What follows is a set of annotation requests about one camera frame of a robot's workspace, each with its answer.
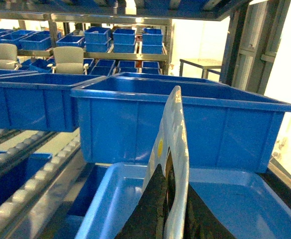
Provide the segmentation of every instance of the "metal post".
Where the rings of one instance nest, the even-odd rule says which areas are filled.
[[[58,41],[57,24],[50,19],[48,20],[48,25],[51,37],[51,46],[56,47],[56,41]]]
[[[181,61],[181,64],[180,64],[180,76],[183,76],[183,67],[184,67],[184,62]]]
[[[220,73],[220,81],[230,86],[233,81],[247,8],[248,3],[242,5],[241,8],[230,17],[225,52]]]

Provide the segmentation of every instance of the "table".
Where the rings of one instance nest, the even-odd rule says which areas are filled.
[[[183,66],[184,63],[189,64],[191,66],[201,68],[202,74],[201,77],[203,79],[208,78],[208,70],[209,69],[221,69],[221,61],[217,61],[214,59],[180,59],[180,76],[183,76]]]

